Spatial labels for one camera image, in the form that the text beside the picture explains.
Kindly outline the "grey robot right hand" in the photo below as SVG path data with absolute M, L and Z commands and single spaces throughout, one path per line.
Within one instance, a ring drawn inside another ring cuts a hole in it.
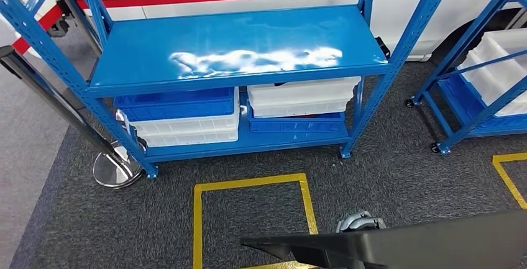
M 340 220 L 337 223 L 336 233 L 386 228 L 387 226 L 382 218 L 374 217 L 368 211 L 359 210 Z

